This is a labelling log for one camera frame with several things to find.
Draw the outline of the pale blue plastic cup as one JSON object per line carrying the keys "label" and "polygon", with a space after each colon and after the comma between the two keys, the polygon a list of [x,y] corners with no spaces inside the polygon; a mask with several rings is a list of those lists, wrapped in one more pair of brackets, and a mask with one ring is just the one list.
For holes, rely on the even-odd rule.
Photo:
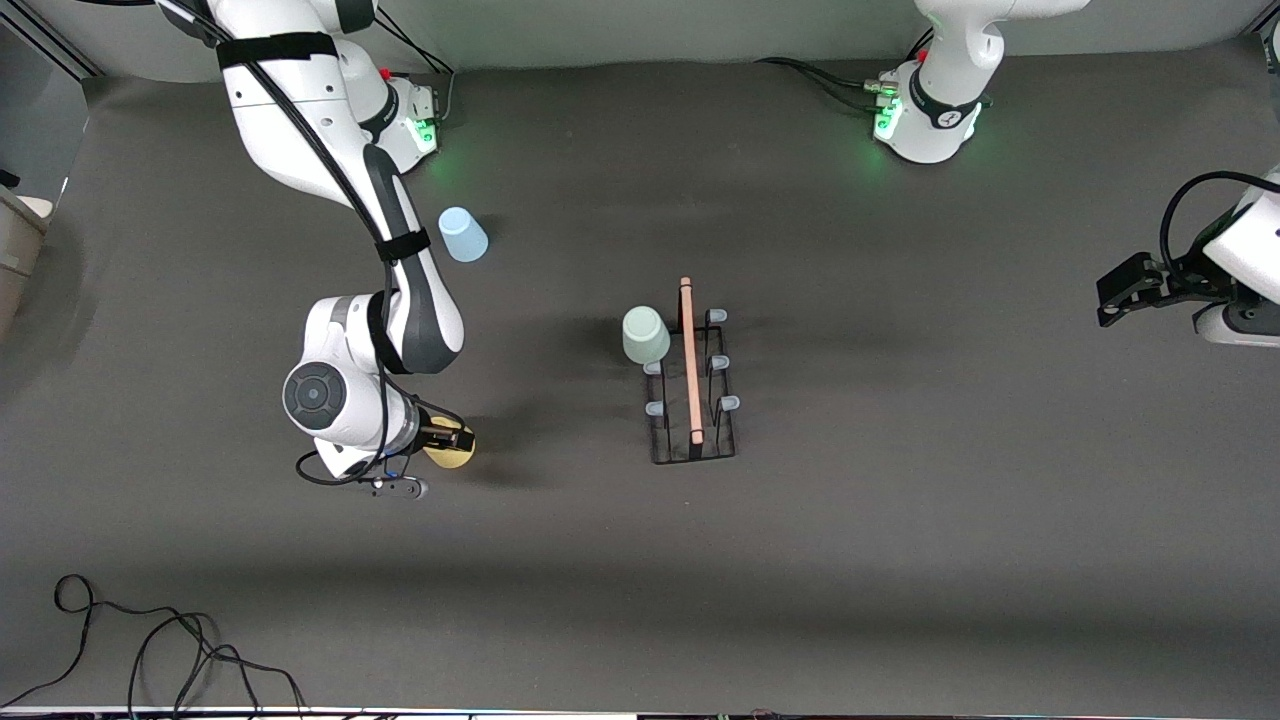
{"label": "pale blue plastic cup", "polygon": [[447,208],[438,217],[436,225],[448,254],[458,263],[475,263],[489,250],[488,233],[466,208]]}

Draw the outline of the yellow plastic cup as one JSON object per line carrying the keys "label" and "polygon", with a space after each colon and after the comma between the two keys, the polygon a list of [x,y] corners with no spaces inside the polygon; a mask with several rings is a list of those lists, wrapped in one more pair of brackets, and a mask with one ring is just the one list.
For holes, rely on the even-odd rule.
{"label": "yellow plastic cup", "polygon": [[474,456],[475,434],[467,429],[453,429],[447,434],[426,434],[422,439],[422,452],[439,468],[461,468]]}

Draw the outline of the beige box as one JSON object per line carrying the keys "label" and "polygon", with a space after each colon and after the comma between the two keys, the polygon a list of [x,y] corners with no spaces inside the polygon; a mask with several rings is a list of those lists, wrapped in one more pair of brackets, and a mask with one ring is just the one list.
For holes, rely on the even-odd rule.
{"label": "beige box", "polygon": [[10,334],[55,205],[0,184],[0,345]]}

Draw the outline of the black wire cup holder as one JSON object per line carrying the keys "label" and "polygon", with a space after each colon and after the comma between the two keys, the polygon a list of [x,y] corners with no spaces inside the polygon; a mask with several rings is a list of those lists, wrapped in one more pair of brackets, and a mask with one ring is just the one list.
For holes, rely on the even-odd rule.
{"label": "black wire cup holder", "polygon": [[675,320],[666,324],[668,354],[643,365],[649,459],[657,466],[736,457],[735,392],[724,334],[728,313],[699,310],[692,278],[678,282]]}

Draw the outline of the pale green plastic cup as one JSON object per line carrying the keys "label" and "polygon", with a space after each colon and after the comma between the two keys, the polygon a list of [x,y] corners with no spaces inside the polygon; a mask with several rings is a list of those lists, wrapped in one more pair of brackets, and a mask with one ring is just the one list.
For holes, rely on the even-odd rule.
{"label": "pale green plastic cup", "polygon": [[659,363],[669,351],[669,331],[654,307],[631,307],[622,319],[622,345],[625,355],[632,363]]}

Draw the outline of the aluminium frame rail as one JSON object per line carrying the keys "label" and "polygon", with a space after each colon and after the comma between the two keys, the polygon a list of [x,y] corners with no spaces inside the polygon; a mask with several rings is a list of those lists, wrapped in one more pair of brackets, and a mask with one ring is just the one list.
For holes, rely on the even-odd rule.
{"label": "aluminium frame rail", "polygon": [[45,60],[77,81],[105,77],[105,70],[45,20],[26,0],[0,0],[0,24]]}

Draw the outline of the dark grey table mat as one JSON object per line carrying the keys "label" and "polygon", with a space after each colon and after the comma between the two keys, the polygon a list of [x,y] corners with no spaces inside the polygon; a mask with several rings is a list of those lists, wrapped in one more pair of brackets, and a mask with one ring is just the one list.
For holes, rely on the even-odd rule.
{"label": "dark grey table mat", "polygon": [[[294,474],[280,406],[361,223],[244,152],[220,85],[87,88],[0,346],[0,702],[79,573],[204,611],[329,706],[1280,716],[1280,352],[1094,319],[1175,188],[1280,161],[1258,44],[1024,56],[914,167],[796,73],[462,76],[419,210],[467,327],[404,380],[477,451],[424,498]],[[736,457],[657,466],[636,306],[728,313]]]}

